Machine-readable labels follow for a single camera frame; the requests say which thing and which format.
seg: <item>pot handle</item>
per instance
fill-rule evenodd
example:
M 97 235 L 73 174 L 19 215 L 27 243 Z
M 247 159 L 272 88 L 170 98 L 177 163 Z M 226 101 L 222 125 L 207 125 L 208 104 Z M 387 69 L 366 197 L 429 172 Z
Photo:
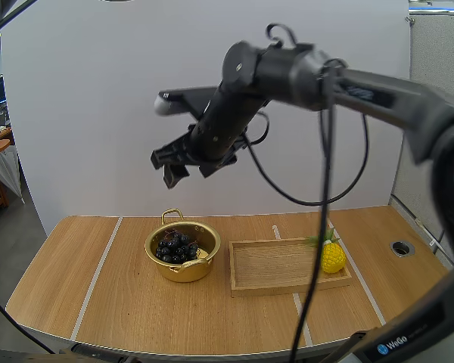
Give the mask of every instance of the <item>pot handle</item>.
M 206 259 L 194 259 L 193 261 L 187 261 L 187 262 L 182 263 L 180 268 L 170 267 L 169 269 L 171 271 L 179 274 L 180 272 L 182 272 L 186 268 L 189 268 L 189 267 L 192 267 L 192 266 L 195 266 L 195 265 L 205 265 L 205 264 L 209 265 L 211 262 L 212 262 L 212 260 L 207 261 Z
M 161 225 L 165 224 L 165 216 L 170 213 L 177 213 L 180 216 L 180 219 L 183 220 L 183 215 L 182 212 L 180 212 L 180 209 L 167 209 L 165 212 L 161 214 Z

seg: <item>table edge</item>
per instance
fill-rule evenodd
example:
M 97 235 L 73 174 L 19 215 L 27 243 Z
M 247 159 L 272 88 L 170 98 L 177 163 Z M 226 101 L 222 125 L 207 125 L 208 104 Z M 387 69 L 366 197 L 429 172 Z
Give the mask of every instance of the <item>table edge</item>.
M 66 343 L 70 345 L 76 344 L 84 344 L 86 346 L 93 346 L 99 349 L 105 349 L 115 353 L 122 353 L 125 354 L 133 354 L 137 355 L 139 358 L 148 358 L 150 362 L 165 362 L 166 360 L 184 360 L 184 361 L 197 361 L 202 362 L 209 362 L 209 361 L 239 361 L 239 359 L 248 358 L 249 360 L 256 359 L 256 360 L 263 360 L 263 361 L 270 361 L 273 359 L 274 361 L 278 361 L 277 358 L 288 357 L 291 349 L 283 349 L 283 350 L 276 350 L 272 352 L 257 352 L 257 353 L 243 353 L 243 354 L 225 354 L 225 355 L 180 355 L 180 354 L 167 354 L 167 353 L 151 353 L 151 352 L 138 352 L 134 350 L 124 350 L 124 349 L 117 349 L 111 348 L 109 346 L 99 346 L 91 343 L 84 343 L 78 340 L 70 340 L 64 337 L 59 337 L 58 335 L 46 333 L 41 330 L 34 329 L 33 327 L 27 327 L 26 325 L 20 324 L 25 330 L 32 332 L 36 336 L 46 337 L 49 339 L 53 339 L 55 341 Z M 339 340 L 332 340 L 331 342 L 315 344 L 312 346 L 303 346 L 299 347 L 297 350 L 297 359 L 304 359 L 314 356 L 313 353 L 323 354 L 326 351 L 326 354 L 333 351 L 333 349 L 343 345 L 346 341 L 348 341 L 350 337 L 339 339 Z

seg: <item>office desk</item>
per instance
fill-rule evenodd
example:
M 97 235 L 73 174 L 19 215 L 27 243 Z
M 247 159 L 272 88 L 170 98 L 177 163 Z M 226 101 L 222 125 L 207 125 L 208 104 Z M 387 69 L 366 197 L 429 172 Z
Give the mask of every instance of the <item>office desk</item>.
M 315 294 L 301 352 L 380 326 L 446 274 L 391 206 L 334 211 L 330 218 L 356 278 L 350 286 Z M 145 239 L 160 218 L 71 216 L 48 237 L 7 311 L 46 334 L 133 352 L 237 355 L 290 349 L 304 294 L 231 298 L 228 242 L 274 239 L 273 229 L 281 238 L 316 234 L 318 213 L 191 219 L 213 226 L 222 238 L 205 278 L 177 284 L 160 275 L 145 253 Z M 410 241 L 415 255 L 397 257 L 389 247 L 395 240 Z

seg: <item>yellow pineapple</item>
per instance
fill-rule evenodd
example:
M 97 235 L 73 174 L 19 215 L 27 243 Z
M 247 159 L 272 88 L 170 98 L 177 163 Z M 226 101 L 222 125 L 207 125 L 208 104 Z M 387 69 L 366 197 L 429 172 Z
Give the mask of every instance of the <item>yellow pineapple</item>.
M 325 242 L 323 243 L 322 269 L 327 274 L 334 274 L 340 271 L 347 262 L 347 256 L 343 248 L 338 244 L 339 238 L 333 238 L 334 228 L 329 228 L 325 234 Z M 308 244 L 312 246 L 318 245 L 318 236 L 308 237 Z

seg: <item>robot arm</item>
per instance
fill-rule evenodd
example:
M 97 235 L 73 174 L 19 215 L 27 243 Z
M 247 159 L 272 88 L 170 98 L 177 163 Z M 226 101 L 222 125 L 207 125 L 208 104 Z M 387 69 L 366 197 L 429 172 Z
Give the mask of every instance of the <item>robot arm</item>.
M 164 167 L 164 180 L 173 188 L 188 176 L 185 165 L 199 166 L 207 177 L 235 163 L 235 152 L 245 146 L 241 133 L 268 102 L 326 108 L 328 65 L 335 71 L 330 92 L 336 104 L 404 129 L 415 162 L 433 161 L 434 201 L 454 250 L 454 97 L 408 80 L 347 69 L 311 44 L 259 49 L 239 42 L 225 56 L 217 88 L 160 92 L 161 113 L 190 112 L 197 123 L 152 153 L 154 167 Z M 356 334 L 326 362 L 405 361 L 453 334 L 454 270 L 399 317 Z

